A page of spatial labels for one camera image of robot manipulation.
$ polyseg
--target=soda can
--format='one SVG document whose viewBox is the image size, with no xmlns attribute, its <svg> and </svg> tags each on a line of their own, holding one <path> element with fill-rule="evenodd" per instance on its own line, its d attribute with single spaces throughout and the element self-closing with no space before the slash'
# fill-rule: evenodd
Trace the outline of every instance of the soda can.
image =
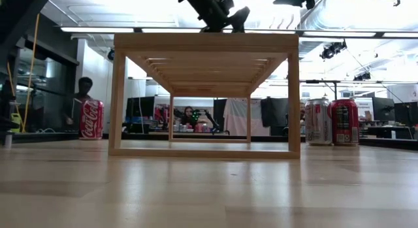
<svg viewBox="0 0 418 228">
<path fill-rule="evenodd" d="M 97 140 L 103 136 L 103 103 L 98 100 L 88 99 L 83 102 L 80 114 L 79 139 Z"/>
<path fill-rule="evenodd" d="M 335 100 L 332 109 L 332 141 L 336 145 L 359 143 L 359 109 L 353 99 Z"/>
<path fill-rule="evenodd" d="M 309 144 L 332 144 L 332 119 L 328 99 L 308 100 L 305 105 L 305 135 Z"/>
</svg>

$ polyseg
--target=woman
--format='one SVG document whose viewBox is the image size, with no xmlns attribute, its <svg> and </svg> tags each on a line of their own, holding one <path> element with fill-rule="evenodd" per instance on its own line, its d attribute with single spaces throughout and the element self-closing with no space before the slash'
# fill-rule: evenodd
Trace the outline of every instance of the woman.
<svg viewBox="0 0 418 228">
<path fill-rule="evenodd" d="M 182 117 L 182 125 L 190 124 L 191 127 L 194 129 L 198 123 L 207 123 L 205 120 L 199 120 L 193 118 L 193 108 L 191 106 L 187 106 L 184 108 L 184 115 Z"/>
</svg>

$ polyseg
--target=silver soda can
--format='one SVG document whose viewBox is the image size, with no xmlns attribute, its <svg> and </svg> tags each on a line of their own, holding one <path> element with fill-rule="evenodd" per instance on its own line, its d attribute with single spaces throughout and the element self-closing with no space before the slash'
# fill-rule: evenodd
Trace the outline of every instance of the silver soda can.
<svg viewBox="0 0 418 228">
<path fill-rule="evenodd" d="M 312 99 L 305 105 L 306 142 L 332 144 L 331 107 L 328 99 Z"/>
</svg>

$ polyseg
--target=white cloth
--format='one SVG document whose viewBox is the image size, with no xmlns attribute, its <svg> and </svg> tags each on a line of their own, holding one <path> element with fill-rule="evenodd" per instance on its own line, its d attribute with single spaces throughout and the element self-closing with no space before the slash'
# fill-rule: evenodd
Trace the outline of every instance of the white cloth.
<svg viewBox="0 0 418 228">
<path fill-rule="evenodd" d="M 223 129 L 228 130 L 231 136 L 247 135 L 247 100 L 227 99 L 223 117 Z M 261 120 L 260 100 L 251 100 L 251 136 L 270 136 L 270 128 L 263 127 Z"/>
</svg>

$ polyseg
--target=coca-cola logo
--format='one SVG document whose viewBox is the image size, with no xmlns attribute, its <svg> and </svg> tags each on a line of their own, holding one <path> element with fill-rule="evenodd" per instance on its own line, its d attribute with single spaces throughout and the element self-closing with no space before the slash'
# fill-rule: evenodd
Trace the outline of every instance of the coca-cola logo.
<svg viewBox="0 0 418 228">
<path fill-rule="evenodd" d="M 83 122 L 84 127 L 81 130 L 81 134 L 86 138 L 96 137 L 97 118 L 99 113 L 98 101 L 86 101 L 83 106 Z"/>
</svg>

